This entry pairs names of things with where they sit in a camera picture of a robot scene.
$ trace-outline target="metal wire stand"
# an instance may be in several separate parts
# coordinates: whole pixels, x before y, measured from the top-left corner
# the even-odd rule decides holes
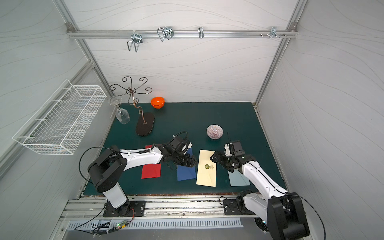
[[[114,87],[115,85],[117,85],[117,86],[121,87],[122,89],[124,89],[126,93],[121,94],[121,95],[117,95],[117,96],[123,96],[123,95],[127,95],[127,94],[128,94],[128,95],[129,95],[128,103],[129,103],[130,105],[133,105],[135,108],[138,108],[138,109],[139,109],[139,114],[141,114],[141,117],[143,118],[143,121],[146,122],[145,119],[144,119],[144,115],[143,115],[143,108],[140,107],[140,106],[136,106],[136,104],[139,103],[139,99],[138,99],[138,98],[135,98],[135,93],[137,93],[137,92],[136,92],[137,89],[141,88],[141,86],[143,86],[143,85],[148,81],[148,78],[146,78],[146,77],[142,77],[142,78],[140,78],[139,81],[144,81],[144,80],[145,80],[145,82],[144,82],[143,84],[141,84],[141,85],[140,85],[139,87],[137,87],[137,88],[134,88],[134,87],[133,87],[133,84],[132,84],[132,78],[131,78],[130,76],[123,77],[123,78],[121,79],[121,81],[122,81],[122,82],[126,82],[126,81],[128,80],[128,78],[131,79],[131,87],[130,87],[130,88],[124,88],[124,87],[120,86],[119,84],[112,84],[112,85],[110,85],[109,87],[110,87],[110,89],[111,89],[112,91],[115,91],[115,90],[116,90],[116,87]],[[150,93],[152,92],[152,88],[150,88],[150,87],[146,87],[145,90],[146,90],[148,93],[137,93],[137,94],[150,94]]]
[[[73,154],[106,95],[98,85],[69,84],[69,88],[57,89],[56,92],[65,90],[61,97],[46,101],[12,138],[38,154]],[[54,104],[42,118],[36,119],[47,103]]]

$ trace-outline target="green mat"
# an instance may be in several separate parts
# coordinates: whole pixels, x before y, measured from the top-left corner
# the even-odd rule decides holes
[[[120,149],[140,149],[153,143],[164,143],[174,134],[187,131],[192,143],[193,154],[199,159],[200,149],[224,151],[228,142],[227,131],[232,141],[240,140],[246,154],[252,154],[264,171],[277,184],[285,187],[283,179],[272,156],[255,110],[248,103],[166,103],[161,109],[154,109],[150,103],[140,103],[144,112],[155,114],[152,132],[144,137],[135,133],[139,117],[138,110],[129,104],[122,104],[130,114],[131,121],[121,124],[114,120],[104,147],[117,145]],[[207,127],[217,124],[224,130],[218,140],[207,136]],[[257,191],[255,186],[231,187],[228,171],[219,164],[216,172],[216,187],[196,185],[196,179],[177,181],[176,170],[163,163],[161,177],[141,179],[142,166],[123,172],[119,183],[127,195],[133,194],[188,194],[188,193],[226,193],[247,189]],[[84,195],[100,195],[92,184],[88,184]]]

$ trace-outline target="blue envelope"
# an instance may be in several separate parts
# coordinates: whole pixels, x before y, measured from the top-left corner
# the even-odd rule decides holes
[[[241,174],[237,169],[234,172],[228,172],[229,182],[231,183],[231,187],[235,186],[249,186],[249,179]]]
[[[193,155],[192,148],[188,149],[188,154]],[[196,170],[195,167],[184,167],[184,166],[177,166],[177,180],[183,181],[187,179],[194,179],[196,178]]]

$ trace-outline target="red envelope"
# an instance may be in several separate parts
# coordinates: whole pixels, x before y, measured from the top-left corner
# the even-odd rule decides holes
[[[145,148],[151,148],[152,145],[146,145]],[[161,164],[147,164],[143,165],[143,172],[141,173],[141,179],[160,177]]]

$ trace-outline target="black oval base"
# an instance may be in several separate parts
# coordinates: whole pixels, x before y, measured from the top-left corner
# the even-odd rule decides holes
[[[139,136],[145,136],[152,132],[153,123],[155,121],[155,115],[153,113],[143,113],[143,115],[146,122],[144,122],[141,115],[139,115],[139,120],[136,125],[136,133]]]

